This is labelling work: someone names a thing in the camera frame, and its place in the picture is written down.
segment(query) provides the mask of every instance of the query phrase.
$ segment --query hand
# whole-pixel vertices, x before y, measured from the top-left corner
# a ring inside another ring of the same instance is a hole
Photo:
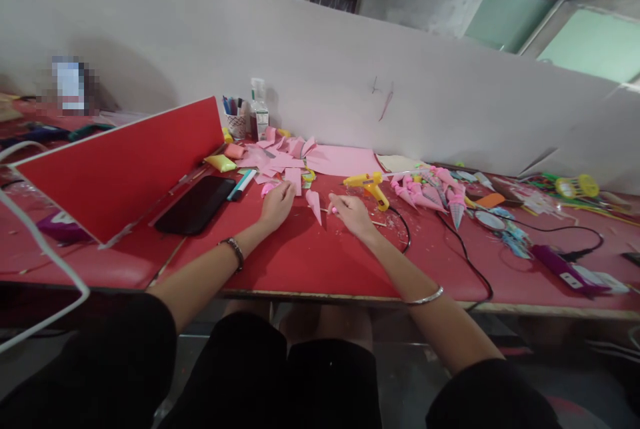
[[[271,189],[262,204],[262,215],[258,222],[264,225],[269,232],[278,229],[289,216],[294,197],[295,185],[289,181]]]
[[[379,233],[373,226],[369,218],[369,211],[365,203],[355,196],[338,196],[333,193],[329,194],[329,214],[333,213],[336,208],[335,215],[345,223],[347,229],[359,240],[365,242],[367,239],[376,237]]]

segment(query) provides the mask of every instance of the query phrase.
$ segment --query marker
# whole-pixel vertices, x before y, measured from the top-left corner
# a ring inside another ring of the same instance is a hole
[[[235,185],[231,194],[227,197],[227,201],[238,201],[242,197],[242,192],[245,190],[247,185],[251,182],[251,179],[256,175],[257,171],[255,169],[251,169],[244,177]]]

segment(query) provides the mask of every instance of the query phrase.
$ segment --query red table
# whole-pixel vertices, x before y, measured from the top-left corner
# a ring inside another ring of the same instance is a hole
[[[228,177],[239,179],[240,176],[234,172]],[[345,193],[346,189],[339,186],[340,180],[318,175],[313,183],[312,189],[320,193],[324,207],[330,192]],[[416,212],[393,194],[389,183],[383,183],[382,189],[411,229],[412,243],[407,256],[456,300],[484,299],[487,289],[467,265],[459,241],[433,211]],[[256,221],[262,204],[259,193],[260,187],[251,183],[241,202],[227,204],[201,236],[187,238],[180,247],[183,238],[163,236],[148,225],[152,214],[113,248],[99,250],[96,244],[77,244],[59,248],[58,252],[92,288],[143,290],[159,272],[162,281],[221,239]],[[349,189],[349,193],[362,195],[363,191]],[[33,197],[15,199],[34,220],[55,210]],[[397,215],[391,211],[378,212],[373,199],[365,198],[365,202],[372,219],[387,224],[386,228],[379,228],[381,233],[402,249],[407,236]],[[622,252],[632,251],[628,243],[640,247],[640,228],[586,211],[567,211],[578,217],[582,225],[598,230],[606,240],[602,248],[583,258],[581,264],[640,288],[640,268],[620,256]],[[573,224],[570,219],[534,217],[522,210],[513,212],[519,220],[543,228]],[[225,290],[233,294],[396,301],[397,293],[366,248],[338,218],[322,213],[322,220],[320,227],[305,198],[296,198],[283,226],[256,249],[244,271],[232,277]],[[534,242],[560,246],[563,250],[582,249],[596,242],[593,234],[577,229],[552,233],[525,230]],[[1,205],[0,234],[0,281],[70,285],[64,273],[41,254],[26,229]],[[515,257],[489,231],[467,217],[463,219],[460,235],[469,257],[495,291],[493,302],[483,304],[480,310],[640,318],[640,294],[631,292],[589,300],[570,290],[536,260]]]

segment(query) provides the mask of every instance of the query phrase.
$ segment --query floor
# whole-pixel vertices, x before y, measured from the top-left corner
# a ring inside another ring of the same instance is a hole
[[[199,316],[199,322],[219,317],[223,302],[214,302]],[[281,316],[286,306],[277,313]],[[0,354],[0,398],[32,375],[62,349],[70,334],[48,339],[33,339]],[[180,337],[177,346],[173,385],[160,412],[171,409],[191,369],[206,344],[205,337]],[[424,428],[430,404],[449,377],[438,361],[430,362],[421,346],[390,342],[375,343],[378,364],[380,409],[385,429]],[[590,411],[596,419],[590,427],[631,429],[640,420],[625,403],[622,388],[602,369],[590,354],[582,354],[579,363],[567,362],[566,354],[557,361],[521,363],[525,377],[546,396],[562,398]],[[578,427],[575,421],[562,419],[565,429]]]

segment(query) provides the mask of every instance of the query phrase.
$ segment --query yellow glue gun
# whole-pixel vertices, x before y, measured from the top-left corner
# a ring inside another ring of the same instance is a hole
[[[371,196],[375,197],[378,202],[378,209],[386,211],[389,209],[389,201],[383,194],[378,184],[382,183],[382,173],[373,173],[372,175],[363,174],[346,178],[342,184],[351,187],[363,187]]]

